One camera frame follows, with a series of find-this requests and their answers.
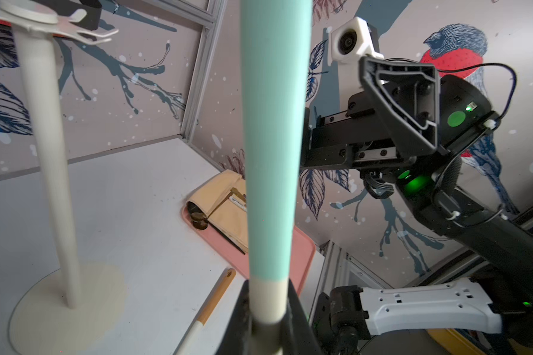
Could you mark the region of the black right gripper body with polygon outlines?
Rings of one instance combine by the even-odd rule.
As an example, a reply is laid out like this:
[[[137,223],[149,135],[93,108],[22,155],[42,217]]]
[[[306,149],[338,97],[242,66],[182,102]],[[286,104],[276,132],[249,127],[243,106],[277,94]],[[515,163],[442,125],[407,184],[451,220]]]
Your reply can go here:
[[[301,167],[379,170],[407,167],[420,157],[455,154],[492,127],[492,105],[482,92],[433,64],[358,62],[361,88],[342,119],[318,118],[304,128]]]

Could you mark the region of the wood handle cream skimmer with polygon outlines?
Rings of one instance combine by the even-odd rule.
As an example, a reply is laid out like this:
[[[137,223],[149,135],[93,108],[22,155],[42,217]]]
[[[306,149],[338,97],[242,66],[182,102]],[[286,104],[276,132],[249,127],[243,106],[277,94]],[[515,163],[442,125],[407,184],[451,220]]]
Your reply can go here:
[[[197,317],[189,326],[182,341],[180,341],[175,354],[188,354],[191,345],[195,342],[198,334],[206,325],[208,319],[216,309],[217,305],[224,296],[226,290],[230,287],[232,281],[234,281],[237,271],[235,269],[227,269],[219,278],[218,282],[210,292],[205,303],[198,312]]]

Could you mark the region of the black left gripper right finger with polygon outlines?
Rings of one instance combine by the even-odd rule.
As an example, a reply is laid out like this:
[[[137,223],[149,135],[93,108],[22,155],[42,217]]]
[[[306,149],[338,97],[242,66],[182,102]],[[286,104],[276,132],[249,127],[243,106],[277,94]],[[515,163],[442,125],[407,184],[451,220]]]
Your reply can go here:
[[[291,280],[288,282],[287,310],[282,320],[282,354],[322,354]]]

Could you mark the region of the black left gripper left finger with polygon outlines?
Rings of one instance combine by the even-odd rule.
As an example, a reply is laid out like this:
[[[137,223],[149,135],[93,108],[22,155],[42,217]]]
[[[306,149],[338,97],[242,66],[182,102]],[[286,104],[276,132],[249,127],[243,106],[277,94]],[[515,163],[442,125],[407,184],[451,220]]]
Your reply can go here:
[[[252,332],[252,314],[250,311],[250,287],[246,280],[239,293],[224,336],[216,355],[248,355]]]

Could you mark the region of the mint handle cream skimmer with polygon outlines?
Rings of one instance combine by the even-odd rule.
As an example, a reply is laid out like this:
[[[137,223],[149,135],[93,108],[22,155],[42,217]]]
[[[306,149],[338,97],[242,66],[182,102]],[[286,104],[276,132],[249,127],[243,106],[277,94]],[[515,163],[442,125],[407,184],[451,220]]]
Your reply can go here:
[[[287,307],[311,16],[310,1],[241,3],[250,310],[263,325]]]

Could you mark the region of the cream utensil rack stand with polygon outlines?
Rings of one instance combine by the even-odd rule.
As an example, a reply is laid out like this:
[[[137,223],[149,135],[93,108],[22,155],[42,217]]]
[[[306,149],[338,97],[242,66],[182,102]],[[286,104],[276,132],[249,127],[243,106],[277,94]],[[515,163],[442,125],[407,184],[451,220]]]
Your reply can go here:
[[[86,350],[115,327],[127,298],[118,268],[78,261],[53,38],[61,35],[89,45],[111,40],[113,30],[79,26],[86,14],[78,9],[62,16],[34,1],[0,1],[0,20],[13,30],[60,266],[37,282],[13,311],[9,340],[20,354]]]

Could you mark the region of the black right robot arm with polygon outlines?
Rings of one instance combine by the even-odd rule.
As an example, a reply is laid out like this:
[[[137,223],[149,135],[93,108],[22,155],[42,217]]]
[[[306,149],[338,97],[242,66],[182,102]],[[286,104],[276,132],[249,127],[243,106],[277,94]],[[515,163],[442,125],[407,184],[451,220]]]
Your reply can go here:
[[[360,340],[393,331],[463,329],[533,348],[533,234],[463,191],[463,153],[500,126],[502,115],[454,70],[432,64],[358,62],[360,87],[342,119],[304,127],[299,189],[319,213],[325,180],[364,193],[399,194],[414,218],[484,259],[486,270],[437,285],[334,288],[321,295],[312,331],[325,354],[356,354]]]

